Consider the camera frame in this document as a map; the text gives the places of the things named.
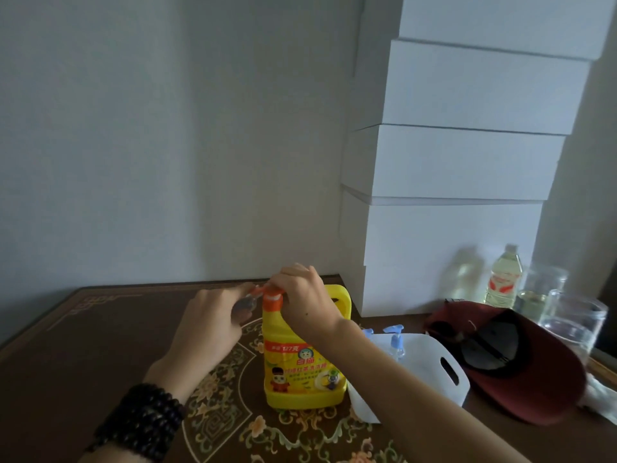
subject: brown tablecloth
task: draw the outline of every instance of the brown tablecloth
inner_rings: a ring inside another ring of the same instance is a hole
[[[71,295],[0,350],[0,461],[77,460],[96,426],[165,352],[195,292],[236,283],[92,287]],[[268,407],[256,317],[260,311],[189,400],[167,461],[405,461],[381,425],[356,418],[348,398],[310,411]],[[376,330],[403,323],[414,332],[424,317],[354,319]],[[465,408],[534,462],[615,461],[617,427],[592,413],[535,427],[473,389]]]

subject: beaded bracelet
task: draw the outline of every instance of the beaded bracelet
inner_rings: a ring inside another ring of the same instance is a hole
[[[98,426],[94,441],[86,448],[94,452],[109,441],[158,462],[174,440],[184,419],[184,406],[164,389],[151,383],[132,387],[120,404]]]

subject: bottle handle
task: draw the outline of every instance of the bottle handle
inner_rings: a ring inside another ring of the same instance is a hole
[[[345,287],[338,284],[327,284],[326,290],[330,299],[338,299],[335,302],[336,307],[346,319],[351,318],[351,297]]]

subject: bottle label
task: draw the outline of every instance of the bottle label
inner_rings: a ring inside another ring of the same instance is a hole
[[[489,280],[489,289],[503,295],[511,294],[514,291],[514,286],[516,285],[519,277],[519,275],[510,275],[505,277],[503,275],[500,276],[493,274]]]
[[[305,342],[264,341],[265,387],[299,395],[334,391],[345,386],[345,377]]]

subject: small plastic bottle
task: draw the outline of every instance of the small plastic bottle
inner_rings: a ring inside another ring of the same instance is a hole
[[[516,283],[523,273],[518,246],[507,244],[505,252],[493,263],[484,303],[511,309],[516,300]]]
[[[405,356],[405,348],[403,348],[403,338],[400,335],[400,332],[403,331],[403,325],[393,325],[391,327],[384,328],[384,333],[393,333],[392,339],[390,340],[390,350],[388,354],[392,356],[392,358],[399,362],[400,359]]]

